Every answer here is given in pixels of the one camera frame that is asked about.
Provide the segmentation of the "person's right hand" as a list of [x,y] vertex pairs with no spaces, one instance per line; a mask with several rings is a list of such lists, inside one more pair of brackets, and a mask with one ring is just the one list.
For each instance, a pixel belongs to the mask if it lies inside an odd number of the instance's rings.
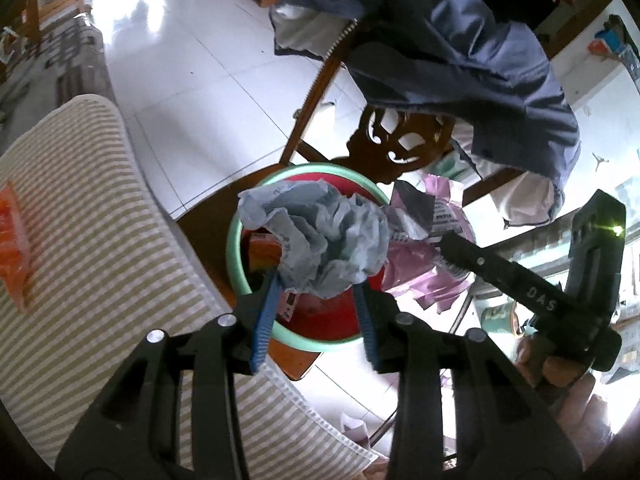
[[548,356],[544,342],[536,335],[520,340],[514,366],[532,387],[545,379],[561,390],[558,414],[554,418],[573,442],[582,466],[587,469],[612,440],[608,404],[594,393],[596,378],[578,363]]

